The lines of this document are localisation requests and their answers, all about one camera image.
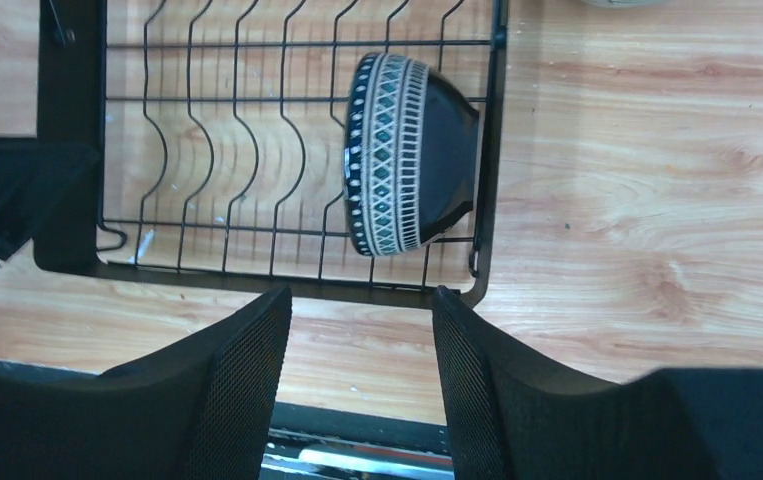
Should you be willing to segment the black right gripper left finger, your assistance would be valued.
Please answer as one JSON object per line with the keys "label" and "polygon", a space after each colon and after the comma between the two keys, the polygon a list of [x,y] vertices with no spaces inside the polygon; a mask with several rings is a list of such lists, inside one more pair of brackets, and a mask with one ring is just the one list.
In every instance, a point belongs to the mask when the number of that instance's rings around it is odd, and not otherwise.
{"label": "black right gripper left finger", "polygon": [[255,479],[292,293],[101,374],[0,361],[0,479]]}

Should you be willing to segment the blue white patterned bowl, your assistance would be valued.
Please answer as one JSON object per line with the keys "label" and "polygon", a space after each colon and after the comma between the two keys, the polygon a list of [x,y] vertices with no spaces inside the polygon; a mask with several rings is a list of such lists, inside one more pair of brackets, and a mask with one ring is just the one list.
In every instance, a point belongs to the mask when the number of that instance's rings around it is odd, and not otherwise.
{"label": "blue white patterned bowl", "polygon": [[475,203],[480,114],[429,65],[372,52],[351,82],[344,131],[345,219],[355,251],[417,250]]}

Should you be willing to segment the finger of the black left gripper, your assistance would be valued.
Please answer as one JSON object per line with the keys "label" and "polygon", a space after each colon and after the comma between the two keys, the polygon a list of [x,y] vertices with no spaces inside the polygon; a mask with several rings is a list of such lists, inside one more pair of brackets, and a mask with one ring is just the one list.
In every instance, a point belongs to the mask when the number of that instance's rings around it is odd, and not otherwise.
{"label": "finger of the black left gripper", "polygon": [[0,264],[32,241],[41,269],[92,273],[99,166],[89,145],[0,138]]}

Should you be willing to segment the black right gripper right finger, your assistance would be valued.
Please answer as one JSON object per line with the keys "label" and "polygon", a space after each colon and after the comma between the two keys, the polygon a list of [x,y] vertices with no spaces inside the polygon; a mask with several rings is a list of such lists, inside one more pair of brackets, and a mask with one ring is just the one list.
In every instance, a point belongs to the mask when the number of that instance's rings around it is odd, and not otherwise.
{"label": "black right gripper right finger", "polygon": [[763,479],[763,368],[609,382],[525,345],[446,288],[432,323],[459,479]]}

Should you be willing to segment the green floral bowl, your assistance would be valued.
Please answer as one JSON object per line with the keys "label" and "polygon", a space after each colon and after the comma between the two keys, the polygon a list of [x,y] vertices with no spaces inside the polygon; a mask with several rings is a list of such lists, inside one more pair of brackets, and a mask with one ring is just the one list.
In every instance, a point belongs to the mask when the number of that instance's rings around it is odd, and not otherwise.
{"label": "green floral bowl", "polygon": [[583,3],[609,9],[637,8],[656,5],[662,3],[662,0],[581,0]]}

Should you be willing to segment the black wire dish rack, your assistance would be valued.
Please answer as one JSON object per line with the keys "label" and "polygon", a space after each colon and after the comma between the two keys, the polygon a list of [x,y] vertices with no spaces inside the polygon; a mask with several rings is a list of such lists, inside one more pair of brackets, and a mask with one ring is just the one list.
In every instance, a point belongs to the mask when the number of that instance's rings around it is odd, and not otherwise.
{"label": "black wire dish rack", "polygon": [[[96,166],[35,240],[43,270],[428,308],[491,266],[505,1],[43,1],[37,138]],[[344,139],[360,59],[427,63],[476,110],[474,205],[414,251],[352,245]]]}

